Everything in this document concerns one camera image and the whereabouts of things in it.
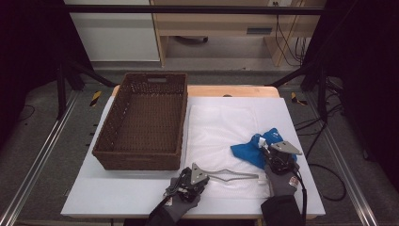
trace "black cable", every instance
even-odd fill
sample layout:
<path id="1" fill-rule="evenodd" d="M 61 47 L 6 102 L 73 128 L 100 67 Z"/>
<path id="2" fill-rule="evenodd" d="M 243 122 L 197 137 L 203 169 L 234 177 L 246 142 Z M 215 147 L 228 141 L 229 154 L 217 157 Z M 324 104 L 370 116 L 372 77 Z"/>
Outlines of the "black cable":
<path id="1" fill-rule="evenodd" d="M 306 159 L 308 159 L 309 155 L 311 154 L 311 149 L 313 149 L 314 144 L 316 144 L 317 139 L 322 135 L 323 130 L 327 127 L 327 124 L 324 123 L 322 129 L 320 132 L 317 134 L 317 136 L 314 138 L 313 142 L 311 143 L 310 148 L 308 149 L 308 152 L 306 153 Z"/>
<path id="2" fill-rule="evenodd" d="M 342 196 L 341 196 L 340 198 L 330 198 L 330 197 L 328 197 L 328 196 L 323 195 L 321 192 L 319 192 L 319 194 L 320 194 L 320 196 L 321 196 L 322 198 L 324 198 L 324 199 L 326 199 L 326 200 L 328 200 L 328 201 L 332 201 L 332 202 L 339 202 L 339 201 L 342 201 L 342 200 L 345 198 L 346 193 L 347 193 L 346 185 L 345 185 L 345 183 L 343 182 L 343 179 L 340 177 L 340 175 L 338 175 L 338 173 L 336 173 L 336 172 L 333 171 L 332 169 L 329 169 L 329 168 L 327 168 L 327 167 L 325 167 L 325 166 L 322 166 L 322 165 L 319 165 L 319 164 L 310 163 L 310 164 L 308 164 L 308 165 L 309 165 L 310 167 L 318 167 L 318 168 L 321 168 L 321 169 L 324 169 L 324 170 L 329 171 L 330 173 L 334 174 L 334 176 L 336 176 L 336 177 L 338 178 L 338 180 L 340 180 L 341 185 L 343 186 L 343 194 L 342 194 Z"/>
<path id="3" fill-rule="evenodd" d="M 317 131 L 317 132 L 314 132 L 314 133 L 311 133 L 311 134 L 298 134 L 297 136 L 302 136 L 302 137 L 304 137 L 304 136 L 312 136 L 312 135 L 316 135 L 318 133 L 320 133 L 320 131 Z"/>
<path id="4" fill-rule="evenodd" d="M 290 45 L 288 44 L 288 40 L 285 39 L 284 33 L 282 33 L 281 27 L 279 26 L 279 15 L 276 15 L 276 20 L 277 20 L 277 29 L 279 30 L 282 38 L 284 39 L 285 45 L 287 46 L 288 50 L 290 51 L 291 57 L 293 57 L 294 60 L 298 61 L 299 60 L 295 57 L 295 55 L 293 54 L 293 51 L 291 51 Z"/>
<path id="5" fill-rule="evenodd" d="M 333 106 L 333 107 L 327 112 L 328 115 L 329 115 L 331 112 L 336 111 L 337 108 L 338 108 L 339 106 L 341 106 L 341 105 L 342 105 L 342 104 L 337 104 L 337 105 Z M 299 127 L 299 128 L 297 128 L 297 129 L 295 129 L 295 130 L 296 130 L 296 131 L 303 130 L 303 129 L 308 128 L 309 126 L 311 126 L 311 125 L 317 123 L 317 122 L 320 121 L 320 120 L 321 120 L 321 117 L 318 117 L 318 118 L 316 118 L 316 119 L 306 120 L 306 121 L 297 123 L 295 126 L 297 126 L 297 125 L 299 125 L 299 124 L 303 124 L 303 123 L 308 122 L 308 121 L 311 121 L 309 124 L 306 124 L 306 125 L 304 125 L 304 126 L 302 126 L 302 127 Z"/>
<path id="6" fill-rule="evenodd" d="M 33 115 L 33 113 L 35 113 L 35 111 L 36 111 L 36 108 L 34 106 L 32 106 L 32 105 L 25 105 L 25 106 L 31 107 L 32 108 L 32 112 L 27 117 L 25 117 L 23 119 L 20 119 L 20 120 L 17 120 L 17 122 L 21 122 L 21 121 L 25 121 L 25 120 L 29 119 Z"/>
<path id="7" fill-rule="evenodd" d="M 277 28 L 278 26 L 279 26 L 279 15 L 277 15 L 276 28 Z M 283 56 L 284 59 L 285 59 L 285 62 L 287 62 L 288 65 L 293 66 L 293 67 L 299 66 L 299 65 L 294 65 L 294 64 L 291 64 L 290 62 L 288 62 L 287 57 L 285 56 L 284 52 L 282 51 L 281 47 L 279 46 L 279 41 L 277 40 L 277 30 L 276 30 L 276 36 L 275 36 L 275 38 L 276 38 L 276 44 L 277 44 L 277 46 L 279 47 L 279 50 L 281 51 L 282 56 Z"/>

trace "brown wicker basket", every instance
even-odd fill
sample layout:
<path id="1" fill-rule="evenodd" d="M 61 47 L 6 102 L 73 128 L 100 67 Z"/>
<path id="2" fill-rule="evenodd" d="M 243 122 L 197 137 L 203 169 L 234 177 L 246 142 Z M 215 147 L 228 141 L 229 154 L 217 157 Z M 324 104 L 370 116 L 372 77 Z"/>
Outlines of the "brown wicker basket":
<path id="1" fill-rule="evenodd" d="M 127 73 L 93 149 L 106 170 L 178 170 L 187 74 Z"/>

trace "aluminum rail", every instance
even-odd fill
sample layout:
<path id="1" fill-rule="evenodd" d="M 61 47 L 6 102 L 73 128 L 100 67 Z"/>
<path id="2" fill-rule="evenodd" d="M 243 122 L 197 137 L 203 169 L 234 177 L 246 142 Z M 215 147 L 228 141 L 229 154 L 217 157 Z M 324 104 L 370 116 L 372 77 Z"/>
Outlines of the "aluminum rail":
<path id="1" fill-rule="evenodd" d="M 342 10 L 327 8 L 232 7 L 232 6 L 135 6 L 135 5 L 43 5 L 43 9 L 85 13 L 182 13 L 182 14 L 262 14 L 337 15 Z"/>
<path id="2" fill-rule="evenodd" d="M 54 146 L 56 145 L 56 141 L 58 140 L 59 135 L 64 128 L 65 123 L 67 122 L 73 107 L 76 103 L 77 97 L 79 96 L 78 91 L 73 91 L 68 101 L 68 108 L 64 113 L 63 117 L 56 121 L 52 131 L 50 132 L 48 138 L 44 142 L 41 150 L 30 168 L 29 172 L 26 174 L 24 181 L 22 182 L 20 188 L 12 199 L 6 211 L 0 217 L 0 226 L 12 226 L 17 220 L 18 215 L 20 214 L 22 208 L 24 207 L 24 203 L 26 202 L 30 192 L 33 189 L 33 186 L 38 181 L 41 170 L 43 169 L 48 157 L 50 156 Z"/>
<path id="3" fill-rule="evenodd" d="M 311 109 L 315 116 L 318 116 L 318 111 L 316 109 L 316 101 L 313 95 L 305 92 L 307 99 L 310 101 Z M 346 163 L 343 154 L 336 143 L 334 136 L 331 134 L 331 131 L 326 127 L 324 131 L 324 137 L 326 139 L 326 145 L 328 146 L 331 157 L 337 167 L 338 172 L 342 175 L 343 181 L 346 184 L 346 188 L 349 194 L 349 197 L 352 200 L 353 205 L 355 206 L 356 212 L 359 215 L 359 219 L 364 226 L 377 226 L 378 222 L 375 218 L 373 210 L 371 209 L 369 203 L 364 197 L 363 192 L 355 179 L 355 176 L 352 173 L 352 170 L 349 168 L 349 165 Z"/>

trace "blue cloth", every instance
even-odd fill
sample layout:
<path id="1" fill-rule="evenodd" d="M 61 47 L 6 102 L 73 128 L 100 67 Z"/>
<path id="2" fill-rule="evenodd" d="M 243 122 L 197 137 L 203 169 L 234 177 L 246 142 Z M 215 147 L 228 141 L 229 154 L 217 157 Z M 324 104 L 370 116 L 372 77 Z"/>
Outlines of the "blue cloth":
<path id="1" fill-rule="evenodd" d="M 252 165 L 263 170 L 266 163 L 264 161 L 263 151 L 259 148 L 260 137 L 263 137 L 269 146 L 273 143 L 283 141 L 279 131 L 276 128 L 273 128 L 263 135 L 255 134 L 252 136 L 249 143 L 232 145 L 231 151 L 235 157 L 248 161 Z"/>
<path id="2" fill-rule="evenodd" d="M 273 129 L 269 130 L 268 132 L 264 133 L 262 137 L 264 139 L 266 139 L 266 143 L 268 146 L 270 146 L 274 143 L 284 141 L 282 139 L 281 135 L 279 134 L 279 131 L 276 128 L 273 128 Z"/>
<path id="3" fill-rule="evenodd" d="M 235 157 L 248 161 L 258 168 L 264 169 L 265 163 L 263 153 L 258 146 L 260 137 L 260 134 L 256 134 L 249 143 L 231 146 L 232 154 Z"/>

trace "white table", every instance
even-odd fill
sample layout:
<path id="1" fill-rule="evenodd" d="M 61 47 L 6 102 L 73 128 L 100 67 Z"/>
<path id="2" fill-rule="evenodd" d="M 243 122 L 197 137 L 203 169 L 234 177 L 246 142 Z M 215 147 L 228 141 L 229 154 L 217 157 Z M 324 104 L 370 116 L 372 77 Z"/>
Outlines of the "white table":
<path id="1" fill-rule="evenodd" d="M 105 116 L 114 100 L 111 96 L 88 149 L 88 154 L 73 185 L 61 214 L 73 218 L 146 218 L 162 200 L 162 194 L 171 177 L 177 177 L 184 168 L 187 140 L 188 114 L 184 123 L 184 144 L 179 171 L 121 171 L 104 170 L 91 151 L 104 123 Z M 191 105 L 252 106 L 256 110 L 258 124 L 264 131 L 279 129 L 285 140 L 301 149 L 287 106 L 282 98 L 262 97 L 189 97 Z M 324 215 L 325 209 L 303 155 L 297 160 L 303 181 L 308 190 L 308 218 Z M 295 194 L 302 209 L 301 187 Z M 215 199 L 201 197 L 199 206 L 190 210 L 184 218 L 261 218 L 264 199 Z"/>

